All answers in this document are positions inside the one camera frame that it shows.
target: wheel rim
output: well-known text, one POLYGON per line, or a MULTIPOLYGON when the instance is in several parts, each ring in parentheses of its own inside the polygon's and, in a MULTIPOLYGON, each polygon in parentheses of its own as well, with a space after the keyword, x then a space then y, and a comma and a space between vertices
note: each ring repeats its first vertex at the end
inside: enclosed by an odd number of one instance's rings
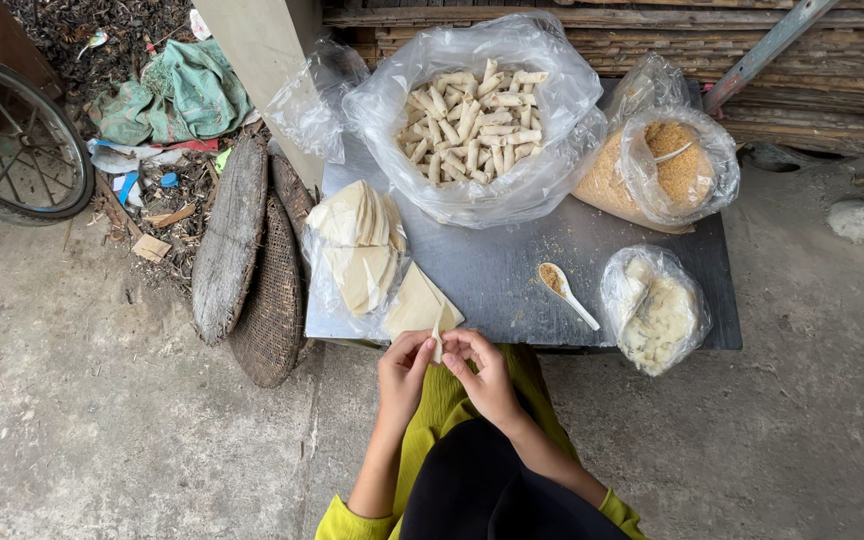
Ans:
POLYGON ((0 199, 38 213, 80 202, 86 157, 78 134, 44 98, 0 72, 0 199))

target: metal table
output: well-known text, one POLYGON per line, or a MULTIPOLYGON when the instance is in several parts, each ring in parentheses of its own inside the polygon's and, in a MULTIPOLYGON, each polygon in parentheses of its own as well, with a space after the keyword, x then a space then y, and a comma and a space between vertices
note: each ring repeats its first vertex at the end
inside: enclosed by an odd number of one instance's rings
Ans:
MULTIPOLYGON (((618 80, 602 82, 608 95, 618 80)), ((691 84, 691 90, 693 104, 701 108, 698 84, 691 84)), ((362 141, 347 138, 345 155, 346 164, 325 165, 322 192, 326 197, 363 178, 377 190, 388 190, 389 178, 362 141)), ((649 243, 672 250, 702 287, 712 317, 712 329, 702 348, 742 348, 720 214, 697 222, 695 232, 668 234, 629 223, 568 196, 541 219, 517 226, 472 229, 442 225, 404 196, 392 192, 392 197, 401 213, 413 260, 462 312, 463 326, 479 329, 493 342, 613 345, 605 343, 602 330, 593 331, 564 300, 548 290, 538 277, 539 264, 558 264, 568 276, 572 293, 601 322, 605 313, 598 289, 609 257, 623 247, 649 243)), ((305 334, 309 338, 361 338, 346 324, 320 313, 315 301, 309 301, 305 334)))

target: concrete floor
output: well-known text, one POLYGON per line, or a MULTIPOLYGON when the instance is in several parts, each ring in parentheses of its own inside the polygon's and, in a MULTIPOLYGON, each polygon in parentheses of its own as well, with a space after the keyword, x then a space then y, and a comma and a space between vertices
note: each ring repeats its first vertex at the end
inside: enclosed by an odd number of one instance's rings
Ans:
MULTIPOLYGON (((542 359, 583 463, 652 538, 864 539, 864 245, 823 221, 864 196, 850 178, 746 171, 725 212, 745 350, 658 378, 542 359)), ((0 538, 311 538, 358 472, 378 356, 322 346, 254 387, 88 221, 66 252, 64 226, 0 224, 0 538)))

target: spoon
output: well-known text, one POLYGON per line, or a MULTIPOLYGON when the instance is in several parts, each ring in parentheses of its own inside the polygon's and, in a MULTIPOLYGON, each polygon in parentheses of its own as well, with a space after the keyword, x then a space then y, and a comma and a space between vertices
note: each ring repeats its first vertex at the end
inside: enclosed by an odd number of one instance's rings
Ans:
POLYGON ((579 300, 576 300, 575 297, 572 296, 572 289, 569 288, 569 280, 566 279, 566 273, 562 271, 562 268, 559 268, 551 262, 544 262, 538 265, 538 276, 542 279, 542 281, 545 283, 545 286, 549 288, 549 290, 565 299, 565 301, 568 302, 572 309, 578 312, 579 315, 582 316, 582 319, 584 319, 584 321, 588 323, 588 325, 591 326, 593 330, 599 330, 599 323, 597 323, 595 321, 595 318, 588 311, 586 311, 584 307, 582 307, 582 304, 579 303, 579 300), (546 279, 546 276, 543 275, 543 268, 550 268, 555 271, 556 275, 558 276, 558 290, 552 288, 552 283, 550 283, 549 280, 546 279))

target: person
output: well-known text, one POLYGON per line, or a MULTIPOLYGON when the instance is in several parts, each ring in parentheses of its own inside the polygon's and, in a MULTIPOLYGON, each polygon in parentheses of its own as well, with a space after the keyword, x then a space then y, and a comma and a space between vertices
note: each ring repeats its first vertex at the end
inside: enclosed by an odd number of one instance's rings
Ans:
POLYGON ((527 345, 474 329, 403 332, 378 361, 379 407, 346 502, 316 538, 645 540, 639 514, 587 472, 527 345))

